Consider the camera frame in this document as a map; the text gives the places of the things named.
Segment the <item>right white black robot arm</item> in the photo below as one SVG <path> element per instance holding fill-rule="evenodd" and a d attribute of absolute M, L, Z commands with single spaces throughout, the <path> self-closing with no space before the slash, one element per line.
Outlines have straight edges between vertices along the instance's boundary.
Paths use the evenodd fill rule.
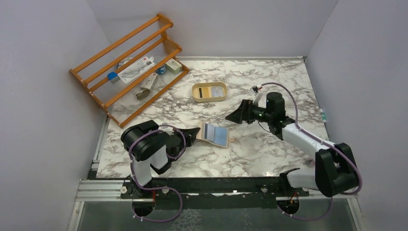
<path fill-rule="evenodd" d="M 312 158 L 315 163 L 312 169 L 295 168 L 280 174 L 284 191 L 308 188 L 332 197 L 350 194 L 351 189 L 361 186 L 361 176 L 357 172 L 350 146 L 345 143 L 334 144 L 310 135 L 286 115 L 285 100 L 278 92 L 267 94 L 264 108 L 252 100 L 242 100 L 240 106 L 225 119 L 236 124 L 251 124 L 255 121 L 267 123 L 271 134 Z"/>

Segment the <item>orange wooden shelf rack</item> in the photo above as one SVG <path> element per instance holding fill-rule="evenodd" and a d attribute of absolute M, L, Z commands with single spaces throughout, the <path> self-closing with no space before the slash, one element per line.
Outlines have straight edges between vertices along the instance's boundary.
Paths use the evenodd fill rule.
<path fill-rule="evenodd" d="M 171 71 L 182 47 L 167 33 L 173 22 L 156 16 L 110 44 L 70 74 L 120 128 L 189 73 L 184 64 Z"/>

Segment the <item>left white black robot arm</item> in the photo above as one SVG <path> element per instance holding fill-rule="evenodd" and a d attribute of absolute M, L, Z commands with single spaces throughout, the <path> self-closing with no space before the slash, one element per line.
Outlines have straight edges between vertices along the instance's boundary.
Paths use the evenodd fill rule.
<path fill-rule="evenodd" d="M 130 158 L 130 186 L 146 194 L 152 181 L 151 170 L 161 175 L 183 156 L 201 131 L 200 128 L 181 129 L 172 125 L 159 125 L 148 120 L 127 128 L 121 142 Z"/>

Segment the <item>beige leather card holder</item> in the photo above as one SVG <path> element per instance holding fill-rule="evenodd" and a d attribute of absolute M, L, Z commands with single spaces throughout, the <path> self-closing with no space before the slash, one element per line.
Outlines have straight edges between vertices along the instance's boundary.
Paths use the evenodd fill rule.
<path fill-rule="evenodd" d="M 223 146 L 216 145 L 216 144 L 214 144 L 213 142 L 207 141 L 207 140 L 205 140 L 205 139 L 203 138 L 204 122 L 199 122 L 198 125 L 199 125 L 199 128 L 201 129 L 200 132 L 199 132 L 198 135 L 197 135 L 197 139 L 199 139 L 199 140 L 208 142 L 208 143 L 210 143 L 210 144 L 212 144 L 212 145 L 215 145 L 215 146 L 218 146 L 218 147 L 222 147 L 222 148 L 228 148 L 228 146 L 229 146 L 230 143 L 233 143 L 233 142 L 236 142 L 236 141 L 237 141 L 237 138 L 232 137 L 232 136 L 230 135 L 230 132 L 229 132 L 229 142 L 228 142 L 228 146 L 227 146 L 227 147 L 223 147 Z"/>

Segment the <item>beige oval tray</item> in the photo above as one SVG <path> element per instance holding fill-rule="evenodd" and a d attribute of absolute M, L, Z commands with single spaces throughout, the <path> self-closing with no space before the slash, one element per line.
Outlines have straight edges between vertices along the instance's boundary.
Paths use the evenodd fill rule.
<path fill-rule="evenodd" d="M 219 102 L 226 99 L 228 89 L 224 82 L 202 82 L 192 86 L 191 94 L 198 103 Z"/>

